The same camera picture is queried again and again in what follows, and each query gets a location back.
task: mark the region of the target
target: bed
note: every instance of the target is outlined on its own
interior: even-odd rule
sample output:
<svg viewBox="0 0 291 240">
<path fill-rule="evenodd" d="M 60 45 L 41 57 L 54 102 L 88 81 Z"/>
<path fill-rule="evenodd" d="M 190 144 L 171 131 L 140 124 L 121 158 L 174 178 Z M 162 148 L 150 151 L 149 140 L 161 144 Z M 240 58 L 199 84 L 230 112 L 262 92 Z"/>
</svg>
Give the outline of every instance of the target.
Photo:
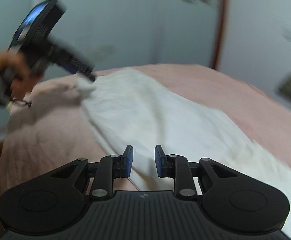
<svg viewBox="0 0 291 240">
<path fill-rule="evenodd" d="M 221 109 L 248 136 L 291 168 L 291 112 L 255 87 L 200 65 L 134 67 L 184 98 Z M 111 69 L 97 72 L 104 76 Z M 78 75 L 38 84 L 27 96 L 33 108 L 15 106 L 0 159 L 0 195 L 74 159 L 106 155 L 80 112 Z M 126 179 L 114 189 L 137 190 Z"/>
</svg>

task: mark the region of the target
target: ridged black panel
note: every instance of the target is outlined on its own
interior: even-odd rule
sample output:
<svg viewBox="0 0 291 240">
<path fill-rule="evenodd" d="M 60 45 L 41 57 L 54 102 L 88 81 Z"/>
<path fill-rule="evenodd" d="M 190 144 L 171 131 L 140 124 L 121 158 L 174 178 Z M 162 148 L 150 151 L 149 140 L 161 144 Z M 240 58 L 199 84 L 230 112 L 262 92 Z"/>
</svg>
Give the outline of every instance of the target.
<svg viewBox="0 0 291 240">
<path fill-rule="evenodd" d="M 198 205 L 176 199 L 171 191 L 118 191 L 95 202 L 75 225 L 49 236 L 8 231 L 1 240 L 287 240 L 277 231 L 263 236 L 236 235 L 207 220 Z"/>
</svg>

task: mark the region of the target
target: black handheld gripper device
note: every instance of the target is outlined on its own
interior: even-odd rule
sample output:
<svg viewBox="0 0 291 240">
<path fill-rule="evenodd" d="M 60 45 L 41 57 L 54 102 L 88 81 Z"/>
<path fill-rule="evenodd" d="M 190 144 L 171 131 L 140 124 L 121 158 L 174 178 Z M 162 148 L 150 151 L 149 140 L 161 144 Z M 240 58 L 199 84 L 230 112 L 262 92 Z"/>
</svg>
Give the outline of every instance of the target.
<svg viewBox="0 0 291 240">
<path fill-rule="evenodd" d="M 209 158 L 188 162 L 155 148 L 172 191 L 115 191 L 130 176 L 133 148 L 98 163 L 77 159 L 5 192 L 1 240 L 288 240 L 289 201 L 278 189 Z M 202 195 L 197 195 L 198 177 Z M 87 193 L 90 178 L 94 178 Z"/>
<path fill-rule="evenodd" d="M 80 72 L 95 81 L 92 64 L 48 39 L 64 12 L 58 0 L 46 0 L 36 5 L 15 32 L 10 48 L 20 46 L 32 75 L 42 74 L 50 63 L 56 63 L 72 74 Z M 12 68 L 0 73 L 0 105 L 11 100 L 10 85 L 14 78 L 18 77 Z"/>
</svg>

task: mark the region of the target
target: white garment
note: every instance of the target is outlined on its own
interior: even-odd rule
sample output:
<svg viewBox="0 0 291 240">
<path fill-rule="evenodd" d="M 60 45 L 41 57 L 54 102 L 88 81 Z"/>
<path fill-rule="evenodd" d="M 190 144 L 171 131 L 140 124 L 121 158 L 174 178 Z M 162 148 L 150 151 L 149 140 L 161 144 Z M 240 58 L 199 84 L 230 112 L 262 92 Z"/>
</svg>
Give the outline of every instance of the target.
<svg viewBox="0 0 291 240">
<path fill-rule="evenodd" d="M 269 180 L 273 186 L 277 183 L 286 195 L 285 190 L 290 190 L 289 184 L 280 184 L 271 171 L 259 172 L 258 169 L 265 168 L 262 161 L 253 165 L 246 163 L 245 155 L 255 158 L 254 149 L 261 150 L 255 148 L 231 119 L 218 109 L 201 106 L 172 93 L 153 78 L 132 68 L 99 77 L 93 84 L 79 79 L 77 85 L 82 95 L 82 110 L 106 152 L 121 155 L 127 145 L 133 146 L 130 181 L 140 190 L 173 188 L 172 179 L 157 176 L 156 145 L 161 145 L 167 155 L 182 155 L 191 162 L 208 157 L 225 165 L 228 163 L 228 166 L 243 173 L 249 167 L 249 176 L 266 183 Z M 234 149 L 245 150 L 239 156 Z M 268 158 L 273 167 L 281 165 L 273 157 Z M 288 167 L 282 168 L 281 172 L 291 174 Z M 284 232 L 291 237 L 290 226 L 285 226 Z"/>
</svg>

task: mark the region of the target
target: silver screw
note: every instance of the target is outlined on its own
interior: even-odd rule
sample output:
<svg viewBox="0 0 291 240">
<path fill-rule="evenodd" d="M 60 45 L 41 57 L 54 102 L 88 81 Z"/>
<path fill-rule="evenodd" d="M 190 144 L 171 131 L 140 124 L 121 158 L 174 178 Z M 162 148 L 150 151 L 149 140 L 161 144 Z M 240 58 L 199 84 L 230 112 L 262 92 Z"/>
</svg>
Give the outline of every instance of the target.
<svg viewBox="0 0 291 240">
<path fill-rule="evenodd" d="M 184 188 L 182 190 L 179 191 L 180 195 L 184 196 L 184 197 L 191 197 L 193 196 L 196 192 L 193 189 L 190 188 Z"/>
<path fill-rule="evenodd" d="M 108 192 L 105 189 L 101 189 L 101 188 L 98 188 L 98 189 L 95 189 L 92 191 L 92 195 L 94 197 L 104 197 L 107 194 L 108 194 Z"/>
</svg>

